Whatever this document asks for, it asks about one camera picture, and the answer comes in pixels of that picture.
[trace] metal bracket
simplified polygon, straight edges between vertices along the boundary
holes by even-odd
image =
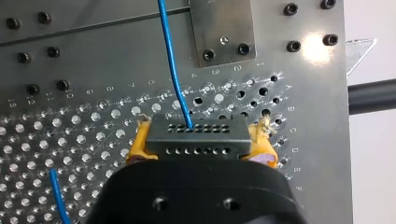
[[[256,58],[250,0],[190,0],[201,67]]]

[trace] silver metal panel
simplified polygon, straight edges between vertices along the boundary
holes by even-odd
[[[286,164],[279,170],[309,219],[351,224],[343,1],[322,10],[296,0],[299,12],[285,17],[288,3],[252,0],[257,59],[210,68],[197,65],[190,13],[170,16],[180,81],[196,119],[244,113],[254,122],[268,110],[273,123],[281,119],[271,138]],[[338,45],[325,47],[326,34],[337,34]],[[299,52],[286,51],[290,40],[302,43]],[[49,58],[49,46],[61,57]],[[16,61],[21,51],[31,63]],[[46,176],[53,166],[70,217],[84,222],[123,165],[137,115],[181,118],[168,71],[159,18],[1,47],[0,220],[59,223]],[[59,79],[71,91],[57,91]],[[30,83],[40,94],[26,94]]]
[[[167,9],[188,6],[188,0],[168,1]],[[47,12],[52,17],[50,24],[38,22],[37,14]],[[114,21],[132,20],[157,14],[157,0],[4,0],[0,2],[0,43],[13,42],[27,37],[49,35],[63,31],[88,28]],[[21,22],[19,30],[6,27],[7,18]]]
[[[197,58],[202,67],[237,63],[256,58],[250,0],[190,0]],[[239,53],[241,44],[247,53]],[[205,59],[206,50],[214,58]]]

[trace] blue cable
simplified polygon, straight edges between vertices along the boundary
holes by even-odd
[[[160,8],[161,23],[163,24],[163,35],[165,37],[169,68],[171,71],[171,77],[175,87],[176,96],[178,101],[180,102],[180,107],[181,110],[183,111],[184,119],[186,120],[187,126],[189,128],[192,128],[193,124],[190,117],[190,110],[186,104],[186,101],[184,100],[184,96],[183,93],[181,92],[180,84],[178,82],[175,53],[173,51],[173,45],[172,45],[172,35],[171,35],[171,31],[169,30],[168,17],[166,15],[166,5],[164,0],[158,0],[158,7]]]
[[[71,224],[69,217],[66,214],[66,207],[64,206],[64,200],[62,199],[61,189],[58,183],[58,175],[55,169],[49,170],[49,181],[52,185],[53,197],[55,198],[56,206],[58,207],[59,216],[64,224]]]

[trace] black screw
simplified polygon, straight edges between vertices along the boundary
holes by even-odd
[[[37,14],[37,19],[42,24],[50,24],[52,22],[52,17],[47,12],[39,12]]]
[[[248,55],[250,53],[250,46],[248,44],[240,44],[238,47],[238,52],[241,55]]]
[[[301,43],[298,41],[290,41],[286,46],[288,52],[298,52],[301,49]]]
[[[285,9],[283,9],[283,14],[285,16],[293,16],[297,13],[298,11],[298,6],[294,3],[289,3],[285,6]]]
[[[335,7],[337,0],[323,0],[320,4],[320,7],[323,9],[332,9]]]
[[[51,58],[58,58],[59,56],[61,56],[61,50],[57,47],[49,47],[47,48],[47,54]]]
[[[216,53],[213,49],[207,49],[204,51],[204,59],[207,62],[212,61],[213,59],[215,59],[216,57]]]
[[[325,35],[323,37],[323,44],[326,46],[334,46],[338,44],[338,35]]]
[[[67,91],[70,89],[70,83],[66,80],[59,80],[56,82],[56,89],[58,91]]]
[[[36,84],[30,84],[26,86],[26,91],[29,95],[37,95],[40,93],[40,87]]]
[[[20,20],[15,19],[15,18],[8,18],[6,20],[6,24],[7,24],[8,29],[11,29],[11,30],[18,30],[21,28]]]
[[[30,56],[29,53],[18,53],[18,62],[20,63],[30,63],[30,61],[32,61],[32,57]]]

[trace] white wall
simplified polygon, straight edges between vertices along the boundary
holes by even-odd
[[[396,78],[396,1],[345,0],[346,39],[377,45],[349,85]],[[396,110],[350,118],[355,224],[396,223]]]

